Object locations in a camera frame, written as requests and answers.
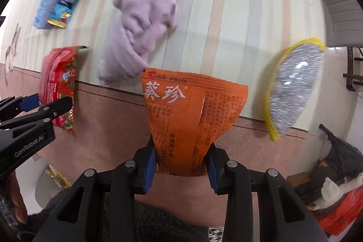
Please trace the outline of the striped tablecloth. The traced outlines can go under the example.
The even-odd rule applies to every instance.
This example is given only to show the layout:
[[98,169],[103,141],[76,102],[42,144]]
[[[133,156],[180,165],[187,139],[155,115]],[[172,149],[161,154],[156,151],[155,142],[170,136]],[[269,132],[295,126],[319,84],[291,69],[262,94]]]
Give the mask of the striped tablecloth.
[[[46,165],[69,181],[88,168],[106,171],[130,159],[150,132],[139,78],[101,85],[97,64],[108,26],[117,10],[112,0],[80,0],[66,29],[38,30],[33,18],[40,0],[10,0],[2,14],[1,52],[14,68],[1,75],[1,96],[30,95],[39,85],[43,58],[55,47],[82,45],[78,56],[75,123],[55,129],[55,141],[15,173],[20,216],[41,210],[36,184]],[[323,151],[311,127],[319,98],[314,91],[295,128],[271,142],[263,123],[270,74],[285,49],[310,37],[324,38],[320,0],[175,0],[179,22],[150,55],[153,68],[196,72],[249,87],[237,122],[217,145],[246,167],[277,169],[282,175],[311,169]]]

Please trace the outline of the red plastic bag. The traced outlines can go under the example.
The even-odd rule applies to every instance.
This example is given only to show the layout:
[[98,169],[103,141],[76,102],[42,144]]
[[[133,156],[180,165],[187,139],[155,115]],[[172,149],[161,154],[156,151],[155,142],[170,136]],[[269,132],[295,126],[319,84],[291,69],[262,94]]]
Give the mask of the red plastic bag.
[[363,188],[360,187],[347,193],[340,205],[326,217],[318,214],[316,220],[324,232],[338,236],[358,217],[362,211],[362,202]]

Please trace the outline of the orange snack packet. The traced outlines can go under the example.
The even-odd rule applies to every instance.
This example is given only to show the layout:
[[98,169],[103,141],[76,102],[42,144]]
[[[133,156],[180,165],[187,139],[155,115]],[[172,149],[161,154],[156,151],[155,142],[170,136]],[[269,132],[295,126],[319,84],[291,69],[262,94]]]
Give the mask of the orange snack packet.
[[232,127],[249,93],[235,82],[154,68],[142,72],[142,90],[157,167],[182,177],[206,174],[210,145]]

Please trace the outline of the red floral snack packet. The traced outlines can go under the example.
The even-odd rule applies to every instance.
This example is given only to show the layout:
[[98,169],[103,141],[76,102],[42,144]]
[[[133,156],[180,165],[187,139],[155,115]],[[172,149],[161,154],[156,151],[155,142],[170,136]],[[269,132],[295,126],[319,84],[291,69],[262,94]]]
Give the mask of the red floral snack packet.
[[86,46],[52,49],[44,57],[39,78],[38,98],[46,105],[65,96],[74,98],[76,83],[76,57]]

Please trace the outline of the white cat toy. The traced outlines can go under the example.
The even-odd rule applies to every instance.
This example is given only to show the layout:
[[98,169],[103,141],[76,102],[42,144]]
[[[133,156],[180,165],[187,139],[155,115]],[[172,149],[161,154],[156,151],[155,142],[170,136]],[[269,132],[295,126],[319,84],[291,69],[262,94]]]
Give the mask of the white cat toy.
[[345,194],[362,186],[362,173],[349,182],[337,185],[330,178],[326,178],[321,188],[321,197],[313,201],[312,211],[326,209],[338,202]]

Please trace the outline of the yellow silver scrub sponge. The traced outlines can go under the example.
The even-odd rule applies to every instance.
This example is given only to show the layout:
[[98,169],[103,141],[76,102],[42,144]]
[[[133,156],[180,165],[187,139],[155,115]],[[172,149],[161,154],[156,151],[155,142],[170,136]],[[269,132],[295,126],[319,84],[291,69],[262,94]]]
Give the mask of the yellow silver scrub sponge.
[[304,111],[313,91],[326,46],[318,37],[289,47],[272,73],[264,116],[270,140],[278,141]]

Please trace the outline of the purple fleece cloth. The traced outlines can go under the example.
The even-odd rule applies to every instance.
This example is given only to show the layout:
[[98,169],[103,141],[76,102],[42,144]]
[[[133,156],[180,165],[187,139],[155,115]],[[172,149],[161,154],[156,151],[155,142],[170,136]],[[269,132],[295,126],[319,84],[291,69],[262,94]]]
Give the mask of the purple fleece cloth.
[[113,0],[113,5],[119,12],[108,26],[97,69],[104,83],[139,76],[157,41],[178,24],[174,0]]

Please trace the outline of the blue gold snack wrapper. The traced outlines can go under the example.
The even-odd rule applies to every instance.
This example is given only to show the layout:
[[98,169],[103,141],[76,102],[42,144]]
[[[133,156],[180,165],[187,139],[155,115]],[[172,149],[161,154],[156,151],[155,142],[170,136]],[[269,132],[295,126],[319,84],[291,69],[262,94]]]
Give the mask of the blue gold snack wrapper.
[[58,0],[50,11],[47,23],[59,28],[66,28],[78,1]]

